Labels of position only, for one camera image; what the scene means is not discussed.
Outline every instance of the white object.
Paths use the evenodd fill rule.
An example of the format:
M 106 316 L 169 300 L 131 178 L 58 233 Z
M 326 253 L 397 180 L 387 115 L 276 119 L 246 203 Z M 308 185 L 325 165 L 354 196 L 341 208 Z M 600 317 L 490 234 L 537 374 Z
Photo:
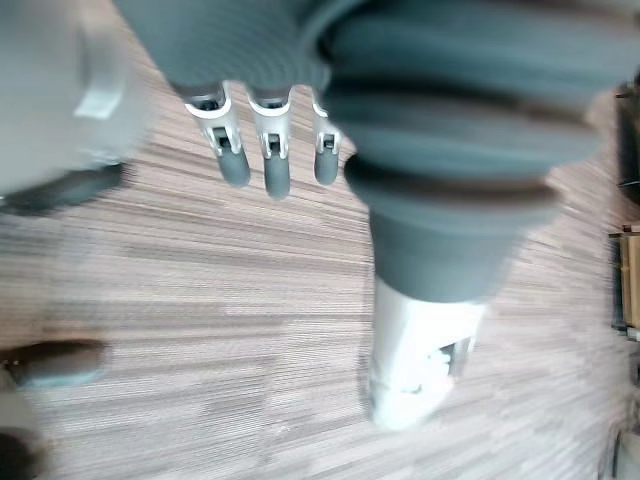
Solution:
M 485 305 L 431 303 L 376 277 L 369 370 L 372 421 L 389 430 L 421 424 L 447 397 L 456 362 L 473 346 Z

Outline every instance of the robotic hand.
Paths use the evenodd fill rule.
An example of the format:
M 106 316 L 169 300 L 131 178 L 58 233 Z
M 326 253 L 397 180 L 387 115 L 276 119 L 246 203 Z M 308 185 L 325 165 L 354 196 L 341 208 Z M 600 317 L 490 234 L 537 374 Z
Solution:
M 374 249 L 371 415 L 395 430 L 451 390 L 509 258 L 557 209 L 545 177 L 592 150 L 582 112 L 640 52 L 626 0 L 114 3 L 230 184 L 250 172 L 229 81 L 249 92 L 274 199 L 290 190 L 293 86 L 315 92 L 320 183 L 340 132 L 356 145 L 344 172 Z

